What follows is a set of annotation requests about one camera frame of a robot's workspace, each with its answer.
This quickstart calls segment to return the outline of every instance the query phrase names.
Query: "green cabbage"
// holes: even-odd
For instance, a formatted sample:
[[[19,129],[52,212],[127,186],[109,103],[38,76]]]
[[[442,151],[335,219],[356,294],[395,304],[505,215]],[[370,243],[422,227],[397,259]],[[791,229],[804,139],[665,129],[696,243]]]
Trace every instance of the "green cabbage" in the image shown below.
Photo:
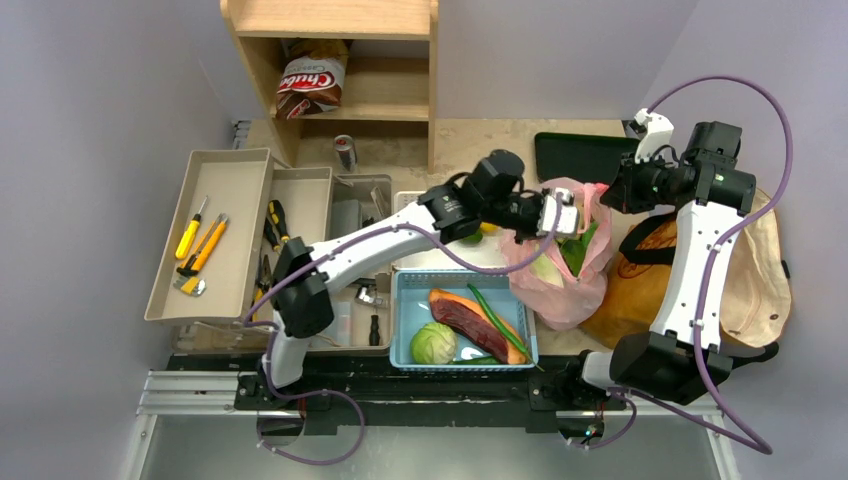
[[[430,322],[412,337],[409,348],[415,363],[446,365],[456,356],[459,346],[456,332],[449,326]]]

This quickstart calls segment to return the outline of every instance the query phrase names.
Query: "beige bag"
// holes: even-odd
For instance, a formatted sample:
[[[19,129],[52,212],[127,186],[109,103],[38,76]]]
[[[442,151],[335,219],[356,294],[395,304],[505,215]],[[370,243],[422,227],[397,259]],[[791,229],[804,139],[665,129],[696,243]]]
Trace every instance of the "beige bag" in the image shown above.
[[[757,190],[752,211],[769,201]],[[677,244],[674,215],[649,217],[630,230],[616,254],[600,308],[580,326],[609,348],[632,333],[648,331],[662,304]],[[730,257],[721,302],[723,340],[762,347],[777,340],[792,304],[771,211],[739,234]]]

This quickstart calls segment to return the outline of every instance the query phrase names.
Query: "green pepper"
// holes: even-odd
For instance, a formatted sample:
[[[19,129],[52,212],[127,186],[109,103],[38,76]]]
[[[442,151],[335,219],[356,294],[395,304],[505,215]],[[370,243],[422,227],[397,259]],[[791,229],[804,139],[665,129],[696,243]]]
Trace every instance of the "green pepper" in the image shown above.
[[[470,360],[455,360],[451,365],[500,365],[501,362],[495,357],[477,357]]]
[[[471,293],[474,294],[474,298],[477,299],[477,303],[480,304],[480,308],[483,309],[483,313],[485,313],[486,317],[489,318],[489,321],[492,322],[492,325],[494,325],[495,328],[497,328],[498,331],[501,332],[501,335],[503,335],[507,339],[507,341],[512,344],[512,346],[518,349],[518,351],[521,352],[522,355],[527,357],[527,360],[530,360],[530,362],[535,365],[540,372],[544,372],[545,370],[542,369],[542,367],[540,367],[538,363],[533,361],[533,357],[530,356],[530,352],[527,351],[527,348],[524,346],[521,340],[515,335],[513,335],[512,332],[510,332],[509,329],[506,328],[506,325],[503,324],[498,315],[494,311],[492,311],[492,307],[490,307],[489,303],[486,302],[486,299],[483,298],[483,294],[480,293],[480,290],[477,290],[477,287],[471,285],[470,283],[467,284],[467,286],[468,289],[471,290]]]

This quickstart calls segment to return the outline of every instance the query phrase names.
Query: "plastic basket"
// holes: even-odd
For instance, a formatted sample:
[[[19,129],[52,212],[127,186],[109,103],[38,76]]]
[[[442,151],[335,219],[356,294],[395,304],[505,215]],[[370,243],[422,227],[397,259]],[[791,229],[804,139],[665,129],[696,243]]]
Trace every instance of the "plastic basket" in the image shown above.
[[[393,308],[395,332],[389,347],[391,364],[404,371],[417,372],[508,372],[533,368],[530,363],[522,365],[420,365],[412,360],[409,342],[425,324],[433,322],[428,296],[433,288],[441,288],[467,298],[474,298],[466,284],[471,283],[480,290],[492,309],[501,318],[515,327],[530,352],[538,362],[536,329],[532,317],[528,321],[527,309],[509,291],[506,276],[482,275],[467,270],[414,270],[400,271],[394,275]],[[459,335],[456,360],[463,348],[476,347],[470,340]]]

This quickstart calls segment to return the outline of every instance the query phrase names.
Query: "pink plastic bag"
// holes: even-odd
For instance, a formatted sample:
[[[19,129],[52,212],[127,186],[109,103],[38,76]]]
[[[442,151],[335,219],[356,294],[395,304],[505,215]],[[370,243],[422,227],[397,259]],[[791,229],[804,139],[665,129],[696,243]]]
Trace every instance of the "pink plastic bag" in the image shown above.
[[[542,320],[554,330],[568,330],[589,318],[601,305],[607,290],[607,275],[604,270],[613,255],[612,221],[609,207],[601,205],[600,196],[607,188],[601,183],[583,184],[570,178],[556,178],[542,184],[542,188],[567,188],[574,193],[574,204],[583,205],[583,215],[578,233],[585,232],[591,220],[598,222],[598,229],[589,243],[586,258],[577,278],[565,264],[559,247],[554,242],[542,255],[556,267],[554,275],[543,268],[542,257],[517,272],[509,274],[512,293],[532,308]],[[508,265],[520,262],[532,255],[541,244],[540,240],[515,243],[515,234],[505,231],[501,237],[501,253]]]

